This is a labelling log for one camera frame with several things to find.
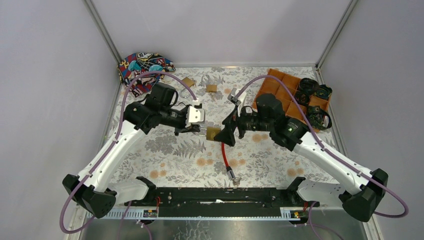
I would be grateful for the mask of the open brass padlock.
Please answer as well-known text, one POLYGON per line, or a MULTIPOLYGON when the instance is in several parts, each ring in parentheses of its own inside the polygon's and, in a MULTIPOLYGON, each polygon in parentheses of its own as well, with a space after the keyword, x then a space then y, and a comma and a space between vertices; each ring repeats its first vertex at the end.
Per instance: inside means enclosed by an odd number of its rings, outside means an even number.
MULTIPOLYGON (((192 80, 191 78, 189 78, 189 77, 183 78, 182 79, 182 82, 185 85, 187 85, 188 88, 191 88, 191 87, 193 87, 196 84, 196 82, 194 80, 192 80)), ((189 98, 191 96, 191 93, 190 93, 190 91, 187 88, 183 87, 183 89, 179 92, 179 95, 183 99, 186 99, 186 98, 189 98)))

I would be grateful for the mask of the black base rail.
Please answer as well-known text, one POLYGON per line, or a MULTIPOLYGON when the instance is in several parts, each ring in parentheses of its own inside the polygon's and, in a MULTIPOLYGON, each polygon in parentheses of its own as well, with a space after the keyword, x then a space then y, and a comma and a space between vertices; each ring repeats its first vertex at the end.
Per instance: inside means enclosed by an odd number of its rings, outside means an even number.
POLYGON ((133 207, 158 211, 160 218, 282 218, 282 209, 294 209, 298 217, 312 204, 292 189, 157 187, 133 207))

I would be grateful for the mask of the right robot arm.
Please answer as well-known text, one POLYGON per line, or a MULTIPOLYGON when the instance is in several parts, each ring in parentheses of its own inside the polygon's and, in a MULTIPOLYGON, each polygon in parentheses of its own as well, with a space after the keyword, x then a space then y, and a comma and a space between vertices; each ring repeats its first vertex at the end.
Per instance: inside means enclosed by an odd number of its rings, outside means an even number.
POLYGON ((382 198, 388 174, 378 168, 363 167, 327 143, 300 120, 286 116, 282 102, 271 93, 256 99, 256 111, 236 106, 223 120, 224 128, 214 140, 233 147, 234 131, 242 139, 247 131, 268 132, 275 144, 312 161, 330 174, 337 183, 314 182, 299 178, 287 191, 287 201, 299 206, 304 201, 319 202, 331 207, 341 207, 354 219, 368 222, 382 198))

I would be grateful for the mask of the floral table mat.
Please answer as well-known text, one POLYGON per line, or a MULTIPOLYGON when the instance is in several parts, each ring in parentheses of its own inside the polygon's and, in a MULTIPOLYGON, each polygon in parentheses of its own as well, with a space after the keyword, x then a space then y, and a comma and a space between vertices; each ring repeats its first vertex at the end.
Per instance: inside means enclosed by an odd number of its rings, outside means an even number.
MULTIPOLYGON (((195 81, 192 87, 206 113, 205 127, 221 127, 233 109, 227 97, 246 83, 246 104, 251 105, 268 67, 180 67, 173 75, 195 81), (207 93, 203 75, 209 75, 216 93, 207 93)), ((241 187, 287 187, 296 177, 334 184, 336 180, 310 160, 276 145, 268 133, 247 132, 226 157, 241 187)), ((139 140, 111 178, 119 183, 145 177, 158 187, 228 187, 232 184, 224 164, 221 145, 192 133, 174 135, 172 127, 160 125, 139 140)))

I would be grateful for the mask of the small brass padlock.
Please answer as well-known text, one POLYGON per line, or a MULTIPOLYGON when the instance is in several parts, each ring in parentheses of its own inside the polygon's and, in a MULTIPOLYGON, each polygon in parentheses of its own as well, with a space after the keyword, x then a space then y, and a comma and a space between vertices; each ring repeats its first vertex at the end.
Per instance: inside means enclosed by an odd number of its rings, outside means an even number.
POLYGON ((205 81, 205 92, 206 93, 216 93, 217 92, 218 87, 217 87, 217 85, 211 83, 211 78, 210 78, 209 75, 204 74, 202 76, 202 80, 205 81))

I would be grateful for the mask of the colourful patterned cloth bag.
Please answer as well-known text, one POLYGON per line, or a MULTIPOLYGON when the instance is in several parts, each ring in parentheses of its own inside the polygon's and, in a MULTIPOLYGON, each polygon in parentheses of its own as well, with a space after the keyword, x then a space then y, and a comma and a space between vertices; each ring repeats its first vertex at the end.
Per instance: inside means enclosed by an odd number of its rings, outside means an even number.
MULTIPOLYGON (((132 80, 145 72, 174 72, 174 62, 159 53, 136 52, 124 58, 118 65, 118 76, 122 85, 129 86, 132 80)), ((134 82, 129 92, 138 97, 147 93, 164 77, 160 74, 151 74, 139 78, 134 82)))

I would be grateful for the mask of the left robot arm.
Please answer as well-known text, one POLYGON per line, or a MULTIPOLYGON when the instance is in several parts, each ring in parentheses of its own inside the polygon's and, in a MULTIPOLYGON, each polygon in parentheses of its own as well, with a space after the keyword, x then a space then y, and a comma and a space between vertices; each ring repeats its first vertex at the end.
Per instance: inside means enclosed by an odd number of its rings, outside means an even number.
POLYGON ((148 206, 155 200, 153 184, 142 177, 123 183, 111 183, 112 176, 129 150, 150 130, 159 125, 174 128, 174 133, 199 132, 205 121, 205 111, 198 100, 182 109, 174 109, 172 100, 178 99, 177 90, 157 83, 143 102, 127 105, 123 122, 114 131, 106 145, 77 175, 67 174, 62 185, 72 200, 95 218, 106 216, 115 205, 138 200, 148 206))

